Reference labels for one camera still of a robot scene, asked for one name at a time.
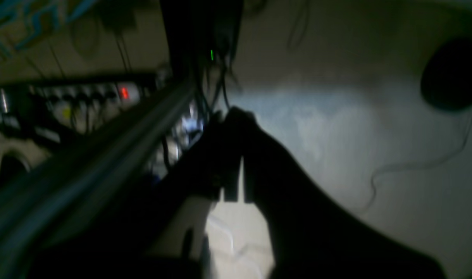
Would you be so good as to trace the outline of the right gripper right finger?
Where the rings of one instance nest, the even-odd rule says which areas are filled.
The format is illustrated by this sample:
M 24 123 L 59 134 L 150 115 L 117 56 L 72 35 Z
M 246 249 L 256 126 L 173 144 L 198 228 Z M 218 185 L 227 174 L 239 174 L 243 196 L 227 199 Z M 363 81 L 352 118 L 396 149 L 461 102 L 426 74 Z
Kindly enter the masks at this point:
M 225 126 L 245 167 L 245 198 L 267 221 L 272 279 L 444 279 L 434 258 L 367 226 L 328 197 L 292 155 L 233 107 Z

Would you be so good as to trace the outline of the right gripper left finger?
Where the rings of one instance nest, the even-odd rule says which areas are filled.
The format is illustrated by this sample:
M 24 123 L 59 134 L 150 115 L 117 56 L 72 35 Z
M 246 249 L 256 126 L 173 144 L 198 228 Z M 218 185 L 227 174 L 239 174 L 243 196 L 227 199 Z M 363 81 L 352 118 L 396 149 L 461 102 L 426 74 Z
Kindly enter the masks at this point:
M 197 140 L 158 183 L 158 195 L 168 202 L 191 195 L 218 198 L 220 189 L 236 185 L 236 129 L 229 115 L 215 113 Z

